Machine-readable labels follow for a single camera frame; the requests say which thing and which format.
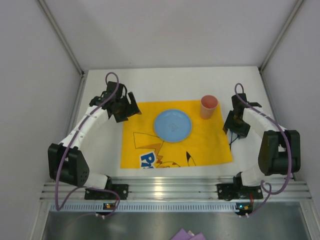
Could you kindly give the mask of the red plastic cup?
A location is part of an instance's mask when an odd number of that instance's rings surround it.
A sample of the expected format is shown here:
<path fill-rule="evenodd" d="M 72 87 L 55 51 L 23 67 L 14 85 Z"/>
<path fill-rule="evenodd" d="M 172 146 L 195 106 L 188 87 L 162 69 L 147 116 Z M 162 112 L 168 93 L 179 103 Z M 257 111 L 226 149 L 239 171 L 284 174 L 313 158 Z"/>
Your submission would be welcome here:
<path fill-rule="evenodd" d="M 200 117 L 204 120 L 210 119 L 218 105 L 219 101 L 215 96 L 203 96 L 200 100 Z"/>

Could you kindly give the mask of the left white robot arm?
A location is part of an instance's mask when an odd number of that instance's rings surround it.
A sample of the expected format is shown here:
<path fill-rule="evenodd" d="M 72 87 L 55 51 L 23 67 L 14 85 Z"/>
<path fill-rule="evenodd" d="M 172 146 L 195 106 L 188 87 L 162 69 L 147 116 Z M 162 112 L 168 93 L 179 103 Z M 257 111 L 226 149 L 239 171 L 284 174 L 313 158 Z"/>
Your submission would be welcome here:
<path fill-rule="evenodd" d="M 111 178 L 91 170 L 92 160 L 85 157 L 84 151 L 111 117 L 121 123 L 140 112 L 134 94 L 124 84 L 109 81 L 106 90 L 90 101 L 84 116 L 68 136 L 49 146 L 50 178 L 76 187 L 106 189 Z"/>

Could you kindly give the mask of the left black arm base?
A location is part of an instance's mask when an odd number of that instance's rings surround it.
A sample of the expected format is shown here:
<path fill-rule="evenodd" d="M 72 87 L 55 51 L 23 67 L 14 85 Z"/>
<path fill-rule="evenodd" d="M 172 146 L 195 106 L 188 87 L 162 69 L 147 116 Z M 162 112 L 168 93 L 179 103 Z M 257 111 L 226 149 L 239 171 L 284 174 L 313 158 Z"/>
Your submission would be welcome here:
<path fill-rule="evenodd" d="M 85 200 L 126 200 L 129 194 L 128 184 L 111 184 L 108 189 L 85 189 Z"/>

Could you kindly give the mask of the yellow cartoon placemat cloth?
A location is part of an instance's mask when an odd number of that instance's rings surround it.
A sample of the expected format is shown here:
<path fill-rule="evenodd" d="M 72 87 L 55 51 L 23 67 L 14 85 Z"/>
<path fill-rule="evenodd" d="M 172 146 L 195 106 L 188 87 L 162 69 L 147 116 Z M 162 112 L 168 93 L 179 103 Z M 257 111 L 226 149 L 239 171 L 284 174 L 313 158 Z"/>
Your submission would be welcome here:
<path fill-rule="evenodd" d="M 210 119 L 201 118 L 200 100 L 140 102 L 138 107 L 142 113 L 123 124 L 122 169 L 199 167 L 232 162 L 219 107 Z M 190 135 L 181 142 L 164 141 L 154 130 L 156 117 L 170 109 L 186 113 L 192 122 Z"/>

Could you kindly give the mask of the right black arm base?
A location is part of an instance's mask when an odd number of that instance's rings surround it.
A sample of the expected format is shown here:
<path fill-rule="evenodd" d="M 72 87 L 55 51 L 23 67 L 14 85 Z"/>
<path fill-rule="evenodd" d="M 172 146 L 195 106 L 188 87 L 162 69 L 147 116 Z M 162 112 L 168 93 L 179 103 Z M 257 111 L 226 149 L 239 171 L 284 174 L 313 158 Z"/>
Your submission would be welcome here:
<path fill-rule="evenodd" d="M 263 193 L 260 186 L 237 186 L 234 183 L 219 183 L 216 185 L 219 200 L 262 200 Z"/>

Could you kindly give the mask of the blue plastic plate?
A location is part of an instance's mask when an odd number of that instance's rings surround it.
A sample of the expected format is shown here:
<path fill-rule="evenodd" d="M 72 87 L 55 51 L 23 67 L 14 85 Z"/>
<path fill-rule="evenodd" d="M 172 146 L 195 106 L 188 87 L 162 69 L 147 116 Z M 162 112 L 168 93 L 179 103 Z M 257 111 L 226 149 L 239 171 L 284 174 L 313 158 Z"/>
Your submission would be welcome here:
<path fill-rule="evenodd" d="M 153 124 L 156 135 L 168 143 L 178 143 L 185 140 L 192 132 L 192 128 L 190 117 L 178 109 L 168 109 L 161 112 Z"/>

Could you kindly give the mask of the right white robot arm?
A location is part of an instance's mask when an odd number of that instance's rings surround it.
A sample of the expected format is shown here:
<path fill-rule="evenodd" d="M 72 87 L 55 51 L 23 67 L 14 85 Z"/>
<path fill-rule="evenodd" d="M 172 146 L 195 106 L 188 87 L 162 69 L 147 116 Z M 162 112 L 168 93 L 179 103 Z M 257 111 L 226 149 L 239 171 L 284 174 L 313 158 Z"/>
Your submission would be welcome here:
<path fill-rule="evenodd" d="M 291 175 L 301 169 L 301 141 L 296 130 L 280 126 L 266 115 L 257 102 L 248 102 L 245 93 L 231 97 L 232 107 L 223 131 L 246 138 L 253 130 L 261 138 L 257 163 L 239 172 L 235 179 L 245 187 L 258 186 L 266 176 Z"/>

